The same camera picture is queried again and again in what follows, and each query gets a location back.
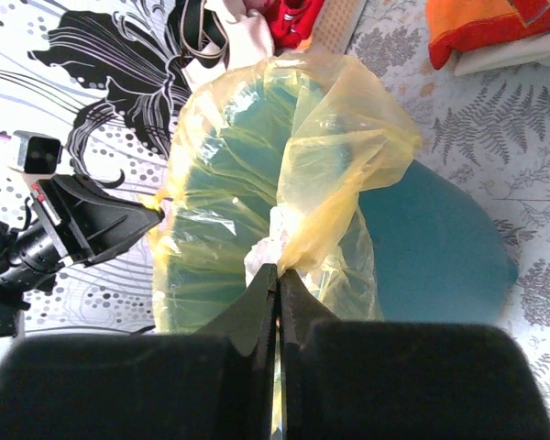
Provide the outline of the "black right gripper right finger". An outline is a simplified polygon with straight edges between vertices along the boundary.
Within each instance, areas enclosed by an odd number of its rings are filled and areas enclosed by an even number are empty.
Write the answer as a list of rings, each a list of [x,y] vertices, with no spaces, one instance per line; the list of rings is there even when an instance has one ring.
[[[297,271],[279,280],[280,363],[282,428],[285,439],[308,439],[310,404],[315,401],[309,384],[311,362],[304,353],[312,323],[338,319],[305,287]]]

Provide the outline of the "yellow plastic trash bag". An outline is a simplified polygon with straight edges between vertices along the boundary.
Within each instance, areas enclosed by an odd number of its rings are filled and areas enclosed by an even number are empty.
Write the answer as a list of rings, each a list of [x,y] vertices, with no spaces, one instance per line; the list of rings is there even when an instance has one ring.
[[[381,318],[373,243],[358,198],[397,183],[418,126],[377,76],[348,55],[289,52],[228,71],[182,108],[168,169],[148,206],[168,199],[149,235],[153,316],[189,334],[246,287],[243,260],[282,212],[281,270],[337,316]]]

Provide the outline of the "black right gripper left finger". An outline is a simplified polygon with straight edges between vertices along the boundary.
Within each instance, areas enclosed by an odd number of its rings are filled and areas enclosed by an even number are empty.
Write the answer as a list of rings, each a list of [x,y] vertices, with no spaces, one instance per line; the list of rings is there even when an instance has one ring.
[[[264,264],[242,295],[195,332],[232,347],[218,397],[220,439],[269,439],[279,294],[277,268]]]

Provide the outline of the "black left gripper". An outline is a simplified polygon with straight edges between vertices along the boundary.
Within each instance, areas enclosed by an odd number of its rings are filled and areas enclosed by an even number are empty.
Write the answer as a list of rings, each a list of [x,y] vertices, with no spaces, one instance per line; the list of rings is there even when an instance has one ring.
[[[74,263],[115,259],[160,224],[164,212],[114,197],[85,175],[55,175],[30,185],[24,228],[8,230],[10,275],[54,275]]]

